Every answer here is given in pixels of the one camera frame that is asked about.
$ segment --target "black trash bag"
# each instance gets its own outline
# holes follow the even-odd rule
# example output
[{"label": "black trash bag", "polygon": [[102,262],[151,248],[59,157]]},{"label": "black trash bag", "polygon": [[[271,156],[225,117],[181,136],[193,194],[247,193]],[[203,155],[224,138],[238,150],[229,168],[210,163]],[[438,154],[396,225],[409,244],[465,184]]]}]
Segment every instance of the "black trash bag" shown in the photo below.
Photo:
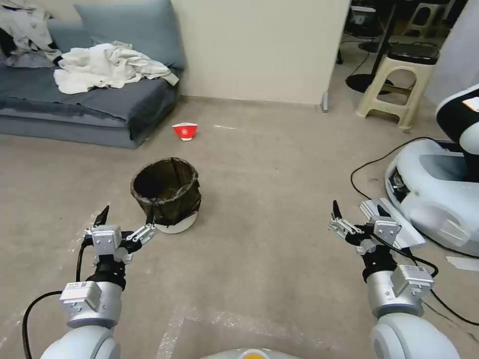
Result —
[{"label": "black trash bag", "polygon": [[130,191],[155,223],[170,226],[198,211],[201,204],[198,172],[187,161],[171,157],[147,165],[132,179]]}]

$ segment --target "red paper cup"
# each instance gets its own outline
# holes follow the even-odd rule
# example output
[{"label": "red paper cup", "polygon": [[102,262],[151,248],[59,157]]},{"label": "red paper cup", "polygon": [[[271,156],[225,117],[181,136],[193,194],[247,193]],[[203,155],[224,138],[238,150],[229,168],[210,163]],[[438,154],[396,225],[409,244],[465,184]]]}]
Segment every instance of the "red paper cup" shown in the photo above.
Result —
[{"label": "red paper cup", "polygon": [[188,122],[183,122],[173,126],[176,134],[183,141],[191,141],[196,133],[197,124],[191,124]]}]

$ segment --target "plastic stool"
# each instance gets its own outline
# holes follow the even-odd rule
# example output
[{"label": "plastic stool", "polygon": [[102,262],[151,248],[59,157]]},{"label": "plastic stool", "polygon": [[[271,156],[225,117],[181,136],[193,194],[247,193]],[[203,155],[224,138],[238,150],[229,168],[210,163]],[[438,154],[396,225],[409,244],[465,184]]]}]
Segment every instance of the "plastic stool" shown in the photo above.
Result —
[{"label": "plastic stool", "polygon": [[[414,113],[424,94],[438,58],[439,52],[435,47],[409,44],[392,46],[387,57],[381,62],[373,82],[365,92],[356,114],[365,118],[371,110],[391,113],[399,116],[398,126],[401,130],[410,130]],[[406,70],[414,73],[416,82],[412,89],[385,84],[388,76],[396,70]],[[408,96],[408,101],[405,105],[397,105],[378,100],[378,95],[381,91],[406,95]]]},{"label": "plastic stool", "polygon": [[[409,20],[409,23],[407,24],[406,28],[404,29],[403,35],[408,35],[413,31],[417,31],[419,37],[426,36],[429,33],[429,30],[431,30],[431,28],[440,25],[441,22],[439,20],[442,15],[444,15],[448,3],[449,0],[437,0],[431,1],[431,3],[421,2],[416,8],[416,11],[414,11],[414,14]],[[428,13],[427,17],[425,18],[426,21],[419,22],[421,17],[426,16],[426,12]]]}]

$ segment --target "gray pillow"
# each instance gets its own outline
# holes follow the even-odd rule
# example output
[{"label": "gray pillow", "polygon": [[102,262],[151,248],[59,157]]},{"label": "gray pillow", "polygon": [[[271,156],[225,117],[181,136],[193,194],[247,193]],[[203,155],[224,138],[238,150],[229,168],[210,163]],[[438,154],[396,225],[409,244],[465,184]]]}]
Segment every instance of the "gray pillow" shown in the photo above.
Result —
[{"label": "gray pillow", "polygon": [[72,47],[92,47],[93,41],[81,22],[61,22],[48,20],[48,31],[61,52],[69,52]]},{"label": "gray pillow", "polygon": [[166,66],[185,68],[185,55],[170,0],[74,6],[95,44],[129,43],[134,50]]}]

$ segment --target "concrete floor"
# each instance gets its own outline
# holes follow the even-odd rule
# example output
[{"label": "concrete floor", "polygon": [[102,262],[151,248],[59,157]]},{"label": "concrete floor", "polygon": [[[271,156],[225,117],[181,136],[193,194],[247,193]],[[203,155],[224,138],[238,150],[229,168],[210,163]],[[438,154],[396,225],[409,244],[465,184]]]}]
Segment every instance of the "concrete floor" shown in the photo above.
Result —
[{"label": "concrete floor", "polygon": [[[329,114],[312,106],[190,99],[135,151],[0,136],[0,357],[23,356],[19,324],[30,301],[74,280],[78,239],[97,212],[110,204],[110,223],[140,226],[132,176],[178,156],[200,174],[200,215],[185,233],[158,235],[127,266],[115,331],[122,357],[198,359],[265,346],[305,359],[371,358],[375,320],[362,260],[329,231],[331,203],[339,200],[343,214],[362,222],[351,171],[415,136],[443,134],[427,104],[411,134],[388,120],[357,118],[360,95],[343,81],[364,53],[350,44],[343,56]],[[190,143],[170,128],[183,121],[199,124]],[[358,186],[382,195],[387,164],[359,173]],[[479,321],[477,273],[455,269],[432,245],[417,254],[438,264],[438,294]],[[92,273],[91,260],[89,249],[84,276]],[[451,320],[429,308],[425,318],[462,358],[476,358],[479,330],[426,300]],[[57,298],[35,307],[34,358],[65,333],[65,318]]]}]

